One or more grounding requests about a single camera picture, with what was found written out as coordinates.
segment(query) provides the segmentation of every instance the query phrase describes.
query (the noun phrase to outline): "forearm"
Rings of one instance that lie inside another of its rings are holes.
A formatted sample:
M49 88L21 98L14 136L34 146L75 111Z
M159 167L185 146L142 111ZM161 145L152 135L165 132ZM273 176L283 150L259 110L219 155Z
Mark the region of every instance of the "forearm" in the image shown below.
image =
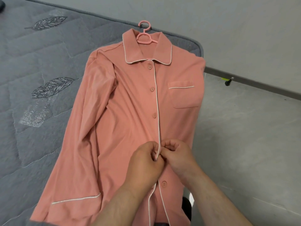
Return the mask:
M144 195L122 185L91 226L130 226Z
M197 174L190 191L205 225L251 225L201 169Z

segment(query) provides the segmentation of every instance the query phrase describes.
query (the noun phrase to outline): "embroidered feather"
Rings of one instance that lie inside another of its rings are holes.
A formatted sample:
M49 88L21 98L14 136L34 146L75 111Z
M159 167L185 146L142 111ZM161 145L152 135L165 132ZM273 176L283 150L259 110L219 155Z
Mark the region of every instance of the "embroidered feather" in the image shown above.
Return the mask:
M68 77L60 77L52 79L47 82L44 86L40 86L32 92L32 98L48 98L52 95L57 94L66 87L70 86L76 79Z
M25 29L33 29L35 31L41 31L44 29L53 28L55 26L60 25L66 18L67 18L66 16L54 16L54 17L46 18L37 21L33 27L29 27Z

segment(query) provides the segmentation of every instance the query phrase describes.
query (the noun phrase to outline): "quilted mattress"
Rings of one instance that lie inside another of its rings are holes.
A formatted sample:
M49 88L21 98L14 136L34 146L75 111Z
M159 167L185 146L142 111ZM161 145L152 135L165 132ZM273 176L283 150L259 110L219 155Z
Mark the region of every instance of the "quilted mattress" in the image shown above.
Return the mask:
M3 1L0 225L46 225L28 219L60 153L88 56L98 47L122 41L130 28L142 29L44 3ZM198 42L164 33L174 45L203 56Z

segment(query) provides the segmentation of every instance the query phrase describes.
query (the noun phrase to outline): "shirt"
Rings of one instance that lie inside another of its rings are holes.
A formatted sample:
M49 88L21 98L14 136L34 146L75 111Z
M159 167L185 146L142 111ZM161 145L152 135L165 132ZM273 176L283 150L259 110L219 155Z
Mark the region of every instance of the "shirt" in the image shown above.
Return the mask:
M122 42L89 56L62 150L31 220L89 225L123 184L138 146L159 142L159 131L160 140L192 146L205 61L173 46L161 32L151 34L158 43L138 44L138 33L131 29ZM169 165L159 184L170 225L190 225L182 210L184 187ZM148 197L135 226L149 225ZM150 198L150 221L168 223L158 186Z

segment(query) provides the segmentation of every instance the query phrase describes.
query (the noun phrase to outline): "gray tile floor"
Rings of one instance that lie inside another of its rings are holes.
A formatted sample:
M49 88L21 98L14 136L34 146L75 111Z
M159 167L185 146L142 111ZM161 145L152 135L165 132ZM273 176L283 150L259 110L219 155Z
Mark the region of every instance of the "gray tile floor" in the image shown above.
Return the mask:
M254 225L301 225L301 101L206 74L193 152Z

